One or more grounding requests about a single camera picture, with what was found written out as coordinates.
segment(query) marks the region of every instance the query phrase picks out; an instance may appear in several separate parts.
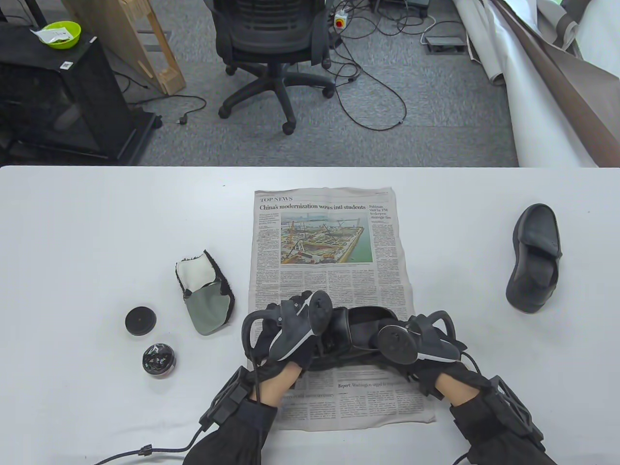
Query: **white backdrop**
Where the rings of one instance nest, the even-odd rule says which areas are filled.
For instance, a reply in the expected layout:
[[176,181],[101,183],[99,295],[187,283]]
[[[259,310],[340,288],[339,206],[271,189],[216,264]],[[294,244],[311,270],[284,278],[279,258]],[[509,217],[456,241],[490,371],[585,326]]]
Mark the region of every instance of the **white backdrop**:
[[[492,80],[503,73],[521,167],[593,167],[596,164],[558,107],[510,26],[485,0],[454,0]],[[507,0],[536,28],[536,0]],[[583,58],[620,76],[618,0],[593,0],[577,33]]]

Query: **wooden easel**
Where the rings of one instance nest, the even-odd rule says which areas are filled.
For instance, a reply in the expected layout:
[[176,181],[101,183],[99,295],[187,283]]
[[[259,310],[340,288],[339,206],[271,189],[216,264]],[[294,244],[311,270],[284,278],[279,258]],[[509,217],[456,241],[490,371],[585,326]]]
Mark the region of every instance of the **wooden easel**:
[[[185,79],[172,54],[149,0],[62,0],[82,29],[99,40],[165,94],[185,87]],[[153,28],[168,68],[155,71],[138,36],[134,23],[146,17]]]

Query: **shoe shine mitt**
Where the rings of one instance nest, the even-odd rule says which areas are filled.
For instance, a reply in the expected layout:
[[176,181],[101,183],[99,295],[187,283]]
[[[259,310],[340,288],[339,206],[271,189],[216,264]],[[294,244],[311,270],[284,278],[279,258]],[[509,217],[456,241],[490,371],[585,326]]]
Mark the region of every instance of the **shoe shine mitt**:
[[234,307],[234,295],[218,264],[205,250],[176,266],[177,279],[196,331],[208,335],[225,325]]

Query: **cable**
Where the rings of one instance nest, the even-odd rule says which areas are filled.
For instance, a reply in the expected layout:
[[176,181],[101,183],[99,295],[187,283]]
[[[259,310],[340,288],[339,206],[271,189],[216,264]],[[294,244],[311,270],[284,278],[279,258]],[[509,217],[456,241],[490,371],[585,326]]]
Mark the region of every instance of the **cable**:
[[[256,364],[256,359],[252,356],[252,367],[254,367],[254,388],[256,389],[256,403],[260,405],[260,381],[259,381],[259,371],[258,365]],[[257,446],[256,451],[256,465],[260,465],[262,461],[261,451],[263,448],[263,429],[262,426],[259,428],[259,444]]]
[[467,357],[471,363],[473,363],[473,364],[474,364],[474,368],[476,369],[476,371],[478,372],[478,374],[479,374],[480,376],[482,376],[482,373],[480,372],[480,368],[478,368],[478,364],[477,364],[477,363],[476,363],[476,361],[473,359],[473,357],[472,357],[470,354],[468,354],[467,352],[461,352],[461,353],[462,353],[465,357]]
[[456,459],[456,462],[454,462],[452,465],[459,465],[459,463],[461,463],[462,461],[464,461],[467,458],[467,452],[465,452],[463,455],[461,455],[458,459]]
[[4,17],[5,18],[19,18],[22,21],[26,21],[28,23],[29,27],[33,27],[34,26],[34,24],[32,23],[32,21],[30,19],[26,19],[23,16],[19,16],[19,15],[16,15],[16,14],[6,14],[6,15],[4,15]]
[[183,113],[183,116],[181,116],[178,120],[177,123],[184,126],[187,124],[187,115],[189,115],[190,113],[195,113],[195,112],[199,112],[201,110],[204,110],[206,108],[206,100],[203,99],[202,97],[199,97],[197,95],[182,95],[182,94],[176,94],[176,95],[161,95],[159,97],[153,97],[152,99],[146,99],[146,100],[139,100],[137,102],[130,102],[128,103],[128,105],[144,105],[150,102],[155,102],[156,100],[166,100],[166,99],[172,99],[174,97],[181,97],[184,99],[198,99],[202,102],[202,106],[199,108],[195,108],[193,110],[189,110],[188,112]]
[[149,444],[148,446],[143,446],[141,449],[138,449],[138,450],[123,452],[122,454],[113,455],[112,457],[108,457],[107,459],[101,460],[101,462],[97,462],[95,465],[104,465],[104,463],[108,463],[113,460],[120,459],[122,457],[129,457],[132,455],[148,456],[148,455],[153,454],[154,452],[155,453],[168,453],[168,454],[179,454],[179,453],[187,452],[189,449],[192,448],[192,446],[196,442],[196,439],[198,439],[198,436],[200,435],[201,432],[202,432],[202,426],[198,429],[198,431],[196,431],[196,434],[194,434],[190,443],[186,447],[183,447],[181,449],[165,449],[165,448],[154,449],[153,446]]
[[[347,44],[344,42],[344,40],[342,41],[342,46],[345,48],[345,50],[348,53],[348,57],[346,56],[342,56],[340,53],[338,53],[338,51],[335,49],[334,52],[336,55],[338,55],[339,57],[341,57],[344,60],[349,60],[350,63],[345,63],[342,64],[340,66],[340,69],[338,70],[338,72],[335,74],[336,76],[336,81],[338,80],[338,78],[344,78],[347,77],[347,82],[343,82],[343,83],[336,83],[336,96],[338,97],[338,102],[340,104],[340,107],[342,108],[342,111],[345,112],[345,115],[355,124],[357,124],[358,126],[364,128],[364,129],[368,129],[371,131],[375,131],[375,132],[385,132],[385,131],[389,131],[391,129],[394,129],[397,126],[400,126],[401,124],[403,124],[405,118],[407,118],[407,104],[405,103],[405,100],[403,100],[403,98],[398,94],[398,92],[396,92],[394,89],[392,89],[389,85],[385,84],[384,82],[380,81],[379,79],[377,79],[376,77],[374,77],[372,74],[370,74],[368,71],[366,71],[362,65],[360,65],[357,61],[355,61],[355,59],[353,58],[353,55],[351,54],[351,51],[349,50]],[[353,74],[351,76],[342,76],[341,72],[343,70],[343,68],[345,66],[354,66],[356,68],[356,74]],[[392,124],[391,126],[387,127],[387,128],[373,128],[371,126],[366,126],[365,124],[360,123],[358,120],[356,120],[355,118],[353,118],[351,116],[351,114],[347,111],[347,109],[345,108],[344,104],[342,103],[342,98],[340,97],[340,91],[339,91],[339,87],[344,86],[346,84],[351,84],[352,82],[355,82],[357,80],[357,78],[362,75],[365,74],[367,75],[369,78],[371,78],[372,80],[374,80],[375,82],[378,82],[379,84],[381,84],[383,87],[385,87],[387,90],[389,90],[392,94],[394,94],[401,102],[402,107],[403,107],[403,116],[402,118],[395,124]]]
[[[433,21],[433,23],[428,26],[427,28],[425,28],[424,30],[421,31],[416,31],[416,32],[409,32],[406,29],[410,28],[410,27],[420,27],[421,25],[424,24],[425,20],[420,20],[418,19],[418,21],[414,24],[410,24],[409,23],[409,18],[410,17],[416,17],[412,14],[412,12],[410,12],[409,10],[409,3],[406,0],[403,0],[404,4],[405,4],[405,13],[403,15],[401,15],[400,17],[392,17],[391,15],[389,15],[386,12],[381,11],[381,9],[379,9],[377,11],[378,15],[379,15],[379,19],[377,21],[374,21],[373,19],[367,17],[367,16],[363,16],[363,15],[356,15],[357,12],[364,12],[364,11],[370,11],[370,5],[368,3],[366,3],[365,5],[361,5],[363,2],[365,2],[365,0],[359,0],[358,2],[354,2],[353,0],[341,0],[336,6],[334,6],[332,12],[329,15],[329,19],[328,21],[330,22],[330,26],[331,23],[333,23],[333,19],[334,19],[334,14],[335,12],[337,12],[339,9],[343,9],[348,15],[348,21],[347,21],[347,26],[341,30],[340,32],[336,32],[341,44],[343,45],[343,47],[345,48],[345,50],[348,53],[348,56],[343,56],[341,55],[336,46],[334,47],[334,53],[340,57],[341,59],[343,59],[343,61],[337,61],[337,60],[332,60],[332,63],[334,64],[339,64],[340,67],[338,69],[338,71],[333,72],[330,70],[326,70],[329,74],[331,74],[332,76],[335,77],[335,93],[336,96],[338,98],[338,103],[340,104],[340,108],[342,108],[342,111],[344,111],[345,115],[355,124],[357,124],[358,126],[364,128],[364,129],[368,129],[371,131],[377,131],[377,132],[383,132],[383,131],[389,131],[391,129],[394,129],[397,126],[400,126],[401,124],[404,123],[404,120],[407,118],[407,104],[405,102],[405,100],[398,94],[398,92],[396,92],[394,89],[392,89],[391,87],[389,87],[387,84],[385,84],[384,82],[382,82],[381,80],[379,80],[378,78],[374,77],[372,74],[370,74],[368,71],[366,71],[363,66],[358,63],[355,58],[353,57],[353,55],[351,54],[351,51],[349,50],[347,44],[345,43],[345,39],[347,40],[359,40],[362,38],[366,38],[369,37],[370,35],[374,34],[375,32],[379,32],[381,35],[384,35],[386,37],[395,37],[396,35],[399,34],[404,34],[404,35],[420,35],[422,38],[424,38],[424,35],[430,31],[432,28],[434,28],[437,24],[443,23],[443,22],[453,22],[453,21],[441,21],[438,22],[434,17],[429,16],[429,18],[431,18],[431,20]],[[373,29],[368,32],[365,33],[363,35],[360,36],[350,36],[350,35],[345,35],[344,32],[346,31],[346,29],[349,28],[349,26],[351,26],[351,24],[353,23],[353,21],[355,19],[363,19],[364,21],[369,22],[370,24],[373,25]],[[382,19],[387,19],[390,21],[393,21],[396,23],[396,32],[392,33],[392,32],[386,32],[384,30],[381,29],[381,27],[379,26],[381,23]],[[342,86],[346,86],[347,84],[351,84],[353,82],[355,82],[362,74],[367,75],[369,78],[371,78],[372,80],[374,80],[375,82],[377,82],[378,84],[382,85],[383,87],[385,87],[390,93],[394,94],[401,102],[402,106],[403,106],[403,116],[402,118],[395,124],[392,124],[386,128],[375,128],[375,127],[371,127],[371,126],[367,126],[365,124],[360,123],[359,121],[357,121],[353,116],[351,116],[351,114],[348,112],[348,110],[345,108],[343,102],[342,102],[342,96],[340,95],[340,87]],[[346,79],[346,81],[344,82],[338,82],[339,79]]]
[[119,73],[118,71],[114,71],[114,74],[116,76],[123,76],[125,79],[127,79],[127,86],[126,88],[123,89],[123,93],[127,92],[129,90],[129,88],[131,87],[131,83],[133,82],[134,84],[136,84],[137,86],[142,87],[143,89],[149,89],[149,86],[146,86],[144,84],[140,84],[138,81],[136,81],[135,79],[133,79],[131,76],[127,76],[126,74],[123,73]]
[[34,26],[35,25],[35,21],[31,18],[30,14],[26,11],[26,7],[22,3],[22,0],[16,0],[16,1],[17,1],[17,3],[19,3],[19,6],[22,7],[22,10],[24,11],[24,14],[26,15],[26,17],[29,18],[30,26]]

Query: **black sleeve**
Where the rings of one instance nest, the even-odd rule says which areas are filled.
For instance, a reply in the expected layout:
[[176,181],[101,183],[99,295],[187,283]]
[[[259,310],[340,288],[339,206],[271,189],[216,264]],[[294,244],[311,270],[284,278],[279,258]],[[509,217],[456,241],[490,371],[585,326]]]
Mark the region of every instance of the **black sleeve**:
[[557,465],[527,438],[506,429],[482,400],[452,407],[454,422],[471,444],[467,454],[474,465]]
[[219,429],[201,439],[188,452],[183,465],[254,465],[278,409],[242,401],[239,410]]

